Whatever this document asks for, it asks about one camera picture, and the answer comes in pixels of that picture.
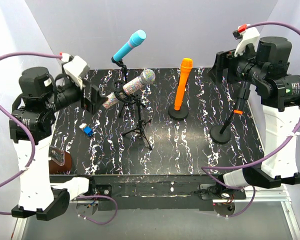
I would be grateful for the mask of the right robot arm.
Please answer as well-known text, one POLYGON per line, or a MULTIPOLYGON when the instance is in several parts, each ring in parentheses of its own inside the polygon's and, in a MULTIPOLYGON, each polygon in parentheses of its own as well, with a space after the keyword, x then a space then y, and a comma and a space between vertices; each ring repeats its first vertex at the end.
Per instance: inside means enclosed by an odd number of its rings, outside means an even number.
POLYGON ((248 43, 242 55, 234 50, 220 51, 208 74, 221 83, 227 71, 228 83, 240 83, 232 114, 242 114, 249 98, 250 86, 260 96, 265 117, 265 160, 222 174, 217 195, 227 199, 235 188, 248 185, 272 189, 281 184, 300 184, 296 164, 297 134, 300 120, 300 75, 288 74, 292 43, 284 37, 266 36, 258 43, 248 43))

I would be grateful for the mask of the small black tripod stand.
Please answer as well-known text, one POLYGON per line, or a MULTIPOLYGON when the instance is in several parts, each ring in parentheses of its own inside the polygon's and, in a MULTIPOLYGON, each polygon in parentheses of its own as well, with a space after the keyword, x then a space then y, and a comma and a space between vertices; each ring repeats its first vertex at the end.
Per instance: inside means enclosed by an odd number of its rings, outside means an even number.
POLYGON ((127 93, 124 93, 123 86, 124 86, 124 83, 120 80, 116 80, 113 83, 114 95, 116 98, 118 97, 118 100, 121 103, 123 103, 123 106, 121 107, 121 110, 118 113, 118 117, 120 118, 122 116, 122 112, 125 107, 136 104, 137 113, 138 113, 138 121, 137 121, 136 128, 131 129, 130 131, 124 132, 122 134, 122 136, 124 137, 129 133, 136 133, 136 134, 140 135, 141 138, 144 138, 146 140, 149 150, 152 151, 153 148, 145 134, 145 127, 147 124, 150 124, 152 120, 149 119, 148 121, 145 121, 144 119, 141 118, 141 112, 142 112, 141 107, 145 108, 146 105, 141 102, 141 97, 138 94, 137 95, 134 95, 134 94, 128 95, 127 93))

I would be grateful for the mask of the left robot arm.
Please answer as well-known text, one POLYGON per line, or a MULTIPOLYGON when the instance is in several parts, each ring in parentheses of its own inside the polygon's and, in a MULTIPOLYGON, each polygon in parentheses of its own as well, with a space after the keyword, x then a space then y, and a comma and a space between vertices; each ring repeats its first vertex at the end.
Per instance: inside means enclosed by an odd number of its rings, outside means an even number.
POLYGON ((9 132, 21 170, 20 198, 11 214, 49 221, 63 215, 79 195, 91 200, 97 193, 87 177, 73 177, 51 186, 49 152, 55 113, 80 102, 83 109, 94 114, 106 98, 96 86, 91 88, 91 98, 86 98, 85 90, 75 85, 69 73, 53 78, 42 66, 24 70, 19 85, 22 93, 12 104, 9 132))

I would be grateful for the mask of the glitter silver microphone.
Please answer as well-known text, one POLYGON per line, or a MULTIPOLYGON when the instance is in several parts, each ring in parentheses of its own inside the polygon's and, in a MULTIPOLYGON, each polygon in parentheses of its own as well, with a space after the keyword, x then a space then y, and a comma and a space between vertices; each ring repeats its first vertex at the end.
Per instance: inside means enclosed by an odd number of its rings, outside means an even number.
POLYGON ((113 91, 112 93, 110 93, 107 96, 107 100, 102 104, 102 106, 106 109, 110 108, 120 101, 117 96, 119 96, 121 99, 125 99, 127 96, 132 95, 143 87, 153 84, 155 79, 156 75, 153 70, 143 70, 138 77, 124 84, 122 90, 113 91))

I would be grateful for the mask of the orange microphone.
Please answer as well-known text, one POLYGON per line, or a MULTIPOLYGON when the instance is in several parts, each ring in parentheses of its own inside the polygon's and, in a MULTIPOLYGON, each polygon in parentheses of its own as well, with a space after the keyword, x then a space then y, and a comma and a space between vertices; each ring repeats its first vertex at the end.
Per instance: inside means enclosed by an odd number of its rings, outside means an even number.
POLYGON ((174 102, 174 110, 176 111, 179 111, 181 109, 187 80, 192 68, 193 68, 193 60, 191 58, 184 58, 180 65, 179 84, 176 91, 176 97, 174 102))

